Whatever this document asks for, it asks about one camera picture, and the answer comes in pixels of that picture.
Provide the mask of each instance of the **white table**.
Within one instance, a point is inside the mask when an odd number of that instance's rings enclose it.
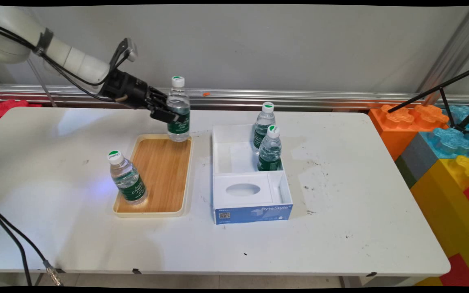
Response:
[[[394,276],[411,285],[450,264],[370,119],[277,112],[294,207],[289,221],[215,225],[212,125],[257,112],[192,111],[190,200],[177,218],[122,219],[106,154],[165,133],[146,110],[32,108],[0,120],[0,213],[67,273]],[[41,260],[22,241],[30,270]],[[0,227],[0,271],[23,271]]]

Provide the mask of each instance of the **white bottle cap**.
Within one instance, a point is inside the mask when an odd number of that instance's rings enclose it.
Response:
[[[267,129],[267,135],[270,138],[276,138],[280,136],[280,128],[276,125],[271,125]]]
[[[172,87],[184,87],[184,77],[182,76],[173,76],[171,78],[171,86]]]
[[[108,154],[108,161],[110,162],[111,165],[119,165],[122,163],[124,160],[124,156],[121,152],[119,151],[111,151]]]
[[[262,105],[262,111],[264,113],[272,113],[272,111],[274,111],[274,104],[272,104],[271,102],[265,102]]]

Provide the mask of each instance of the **plastic bottle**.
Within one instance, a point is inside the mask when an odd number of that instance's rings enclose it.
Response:
[[[271,125],[262,140],[258,155],[258,171],[276,171],[281,165],[280,128]]]
[[[173,76],[171,78],[171,91],[169,91],[166,101],[168,107],[180,115],[186,116],[184,122],[168,123],[168,135],[172,141],[182,142],[189,137],[189,114],[190,103],[189,97],[184,90],[184,77]]]
[[[276,124],[276,119],[274,119],[274,104],[271,102],[265,102],[262,105],[262,111],[256,119],[254,124],[254,137],[253,137],[253,151],[258,153],[260,148],[260,143],[267,134],[267,129],[269,126]]]
[[[148,196],[148,191],[135,166],[119,151],[108,154],[110,173],[113,182],[119,188],[126,202],[129,204],[141,204]]]

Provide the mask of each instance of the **green label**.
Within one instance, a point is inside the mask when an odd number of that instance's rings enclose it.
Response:
[[[260,144],[262,143],[262,139],[264,139],[264,137],[265,135],[261,135],[256,130],[254,131],[253,144],[257,149],[260,148]]]
[[[184,122],[171,122],[168,123],[168,131],[174,133],[176,135],[180,135],[181,133],[185,133],[189,131],[189,114],[182,114],[181,116],[186,117]]]
[[[276,171],[281,164],[281,159],[268,162],[262,159],[261,156],[258,156],[258,171]]]
[[[121,191],[121,193],[124,195],[124,198],[126,198],[126,200],[131,201],[131,200],[137,200],[141,198],[142,195],[144,195],[144,193],[146,192],[146,187],[144,185],[144,182],[142,182],[142,178],[140,178],[139,176],[135,184],[133,184],[130,187],[119,188],[119,191]]]

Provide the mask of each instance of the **bamboo tray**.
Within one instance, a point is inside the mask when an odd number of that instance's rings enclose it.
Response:
[[[127,204],[119,192],[113,205],[118,217],[178,217],[184,204],[190,173],[192,138],[174,142],[168,135],[137,137],[131,161],[149,192],[142,204]]]

